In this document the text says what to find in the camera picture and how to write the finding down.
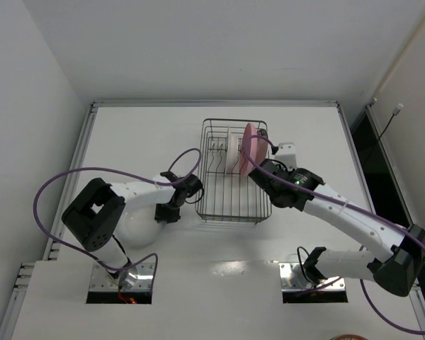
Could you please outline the clear glass plate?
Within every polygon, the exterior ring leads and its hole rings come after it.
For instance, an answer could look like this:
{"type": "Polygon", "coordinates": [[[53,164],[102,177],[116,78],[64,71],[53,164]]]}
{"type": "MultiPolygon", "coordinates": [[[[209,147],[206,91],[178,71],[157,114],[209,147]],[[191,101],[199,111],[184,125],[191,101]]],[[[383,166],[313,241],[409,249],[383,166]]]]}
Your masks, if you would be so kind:
{"type": "Polygon", "coordinates": [[[156,206],[153,205],[123,211],[114,235],[125,250],[147,247],[161,234],[166,222],[155,220],[155,210],[156,206]]]}
{"type": "Polygon", "coordinates": [[[240,162],[241,137],[233,133],[229,127],[227,133],[227,151],[225,162],[226,174],[238,174],[240,162]]]}

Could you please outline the wire dish rack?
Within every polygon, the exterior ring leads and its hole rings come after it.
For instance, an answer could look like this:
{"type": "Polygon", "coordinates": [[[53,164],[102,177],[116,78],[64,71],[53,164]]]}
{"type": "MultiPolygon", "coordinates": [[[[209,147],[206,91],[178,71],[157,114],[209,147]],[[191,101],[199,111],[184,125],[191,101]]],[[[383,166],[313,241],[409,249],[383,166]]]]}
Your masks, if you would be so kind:
{"type": "Polygon", "coordinates": [[[204,188],[195,211],[205,221],[259,223],[271,216],[268,196],[249,177],[226,174],[227,133],[243,137],[247,120],[207,118],[203,121],[198,178],[204,188]]]}

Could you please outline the pink plastic plate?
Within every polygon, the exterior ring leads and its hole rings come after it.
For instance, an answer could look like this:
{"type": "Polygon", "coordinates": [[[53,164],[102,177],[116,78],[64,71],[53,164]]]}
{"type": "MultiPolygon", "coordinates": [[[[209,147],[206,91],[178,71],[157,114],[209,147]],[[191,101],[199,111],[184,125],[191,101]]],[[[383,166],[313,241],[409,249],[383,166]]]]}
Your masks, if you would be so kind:
{"type": "Polygon", "coordinates": [[[241,143],[241,152],[239,156],[239,172],[241,176],[248,176],[253,170],[254,165],[248,160],[245,151],[257,163],[261,164],[266,158],[268,143],[264,139],[250,138],[252,135],[268,137],[265,129],[257,129],[252,123],[247,123],[241,143]]]}

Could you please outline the blue rimmed white plate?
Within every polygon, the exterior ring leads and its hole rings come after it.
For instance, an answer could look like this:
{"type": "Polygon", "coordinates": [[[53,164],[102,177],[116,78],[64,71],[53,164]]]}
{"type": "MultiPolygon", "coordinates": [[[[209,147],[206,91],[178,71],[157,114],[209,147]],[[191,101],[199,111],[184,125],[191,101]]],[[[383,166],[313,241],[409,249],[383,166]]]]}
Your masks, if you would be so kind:
{"type": "Polygon", "coordinates": [[[266,158],[268,153],[268,133],[265,129],[259,129],[257,131],[257,135],[263,137],[263,139],[259,138],[257,141],[258,149],[257,149],[257,159],[261,162],[266,158]]]}

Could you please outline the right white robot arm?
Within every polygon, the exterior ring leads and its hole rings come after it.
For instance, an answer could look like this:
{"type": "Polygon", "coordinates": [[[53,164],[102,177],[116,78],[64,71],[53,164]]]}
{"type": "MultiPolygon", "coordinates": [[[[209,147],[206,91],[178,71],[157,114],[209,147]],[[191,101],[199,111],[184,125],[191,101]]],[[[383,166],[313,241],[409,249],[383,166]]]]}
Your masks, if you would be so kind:
{"type": "Polygon", "coordinates": [[[353,205],[321,177],[304,168],[288,169],[280,160],[256,158],[256,143],[242,152],[253,169],[250,178],[277,208],[295,208],[337,228],[364,246],[363,251],[314,248],[292,269],[290,284],[305,293],[331,277],[377,283],[400,297],[409,294],[425,262],[425,230],[418,225],[389,225],[353,205]]]}

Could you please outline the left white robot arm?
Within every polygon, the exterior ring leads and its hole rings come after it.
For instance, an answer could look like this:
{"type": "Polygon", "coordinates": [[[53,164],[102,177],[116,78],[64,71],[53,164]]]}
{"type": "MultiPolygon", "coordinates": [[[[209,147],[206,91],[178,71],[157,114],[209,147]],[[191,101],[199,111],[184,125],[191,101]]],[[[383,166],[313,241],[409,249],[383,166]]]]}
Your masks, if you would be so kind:
{"type": "Polygon", "coordinates": [[[180,220],[181,207],[203,192],[197,176],[182,181],[171,171],[148,183],[106,183],[95,178],[63,212],[62,222],[118,281],[132,273],[127,252],[153,243],[168,224],[180,220]]]}

